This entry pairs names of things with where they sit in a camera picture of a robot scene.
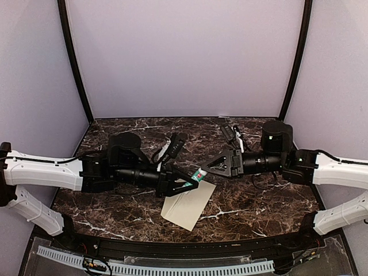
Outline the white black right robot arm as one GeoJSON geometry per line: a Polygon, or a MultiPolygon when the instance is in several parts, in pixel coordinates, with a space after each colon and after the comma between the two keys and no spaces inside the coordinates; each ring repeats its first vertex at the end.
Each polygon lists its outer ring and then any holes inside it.
{"type": "MultiPolygon", "coordinates": [[[[202,164],[207,173],[226,178],[279,172],[282,178],[299,185],[341,185],[367,189],[367,161],[335,157],[321,149],[295,149],[293,128],[281,121],[262,126],[261,151],[226,149],[202,164]]],[[[304,216],[293,244],[304,250],[316,236],[367,219],[367,193],[334,208],[304,216]]]]}

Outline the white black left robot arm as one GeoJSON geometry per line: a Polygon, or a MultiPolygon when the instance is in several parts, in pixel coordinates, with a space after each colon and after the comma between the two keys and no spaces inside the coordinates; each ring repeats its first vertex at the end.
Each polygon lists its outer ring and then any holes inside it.
{"type": "Polygon", "coordinates": [[[114,190],[118,183],[128,183],[152,188],[157,197],[172,197],[199,186],[199,178],[169,164],[184,143],[178,134],[173,134],[160,149],[158,160],[153,160],[141,150],[141,138],[132,132],[111,136],[105,150],[89,151],[69,159],[22,154],[13,150],[9,142],[3,142],[1,206],[14,209],[50,236],[58,237],[66,249],[75,251],[81,246],[81,237],[74,233],[72,219],[46,207],[25,185],[101,193],[114,190]]]}

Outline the green white glue stick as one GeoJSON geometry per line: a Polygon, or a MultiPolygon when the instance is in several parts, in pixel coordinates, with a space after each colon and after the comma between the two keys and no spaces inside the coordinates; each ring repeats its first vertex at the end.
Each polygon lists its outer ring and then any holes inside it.
{"type": "MultiPolygon", "coordinates": [[[[207,175],[207,172],[204,171],[203,169],[199,168],[193,175],[192,175],[192,179],[200,182],[201,180],[203,180],[205,178],[205,176],[207,175]]],[[[182,185],[182,187],[191,187],[192,184],[190,182],[186,182],[182,185]]]]}

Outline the cream paper envelope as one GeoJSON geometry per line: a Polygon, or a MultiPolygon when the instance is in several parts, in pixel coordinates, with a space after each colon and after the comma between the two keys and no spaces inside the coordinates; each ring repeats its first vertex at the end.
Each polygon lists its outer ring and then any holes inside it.
{"type": "Polygon", "coordinates": [[[161,216],[188,231],[192,231],[205,209],[216,186],[201,180],[198,188],[172,197],[166,197],[161,216]]]}

